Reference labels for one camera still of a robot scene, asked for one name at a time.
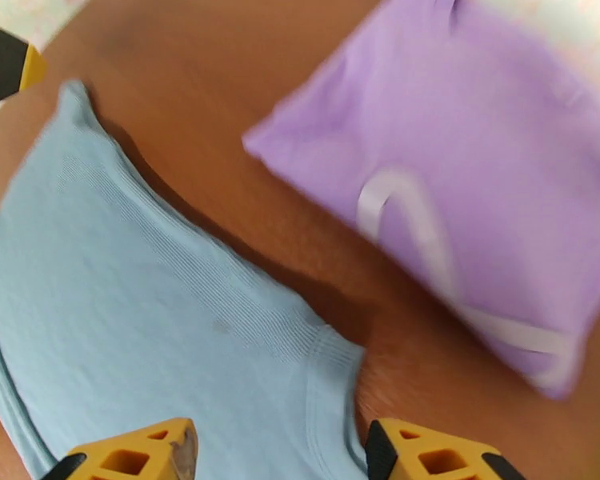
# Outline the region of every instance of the purple fabric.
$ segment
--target purple fabric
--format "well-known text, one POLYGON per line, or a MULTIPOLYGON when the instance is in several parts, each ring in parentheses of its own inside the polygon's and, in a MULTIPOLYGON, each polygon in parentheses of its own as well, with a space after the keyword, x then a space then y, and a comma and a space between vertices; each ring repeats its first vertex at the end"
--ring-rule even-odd
POLYGON ((539 42, 475 0, 385 0, 244 143, 571 391, 600 311, 600 105, 539 42))

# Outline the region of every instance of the brown tabletop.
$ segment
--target brown tabletop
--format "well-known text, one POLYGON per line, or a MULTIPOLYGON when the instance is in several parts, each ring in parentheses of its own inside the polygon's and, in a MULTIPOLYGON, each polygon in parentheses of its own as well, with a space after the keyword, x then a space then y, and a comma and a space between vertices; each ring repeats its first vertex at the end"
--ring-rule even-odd
MULTIPOLYGON (((361 431, 376 417, 404 418, 491 443, 530 480, 600 478, 600 322, 573 396, 541 398, 396 265, 242 148, 243 131, 377 2, 93 0, 46 52, 47 80, 0 113, 0 197, 59 84, 81 78, 160 194, 368 348, 361 431)), ((11 455, 0 435, 0 480, 24 478, 1 460, 11 455)))

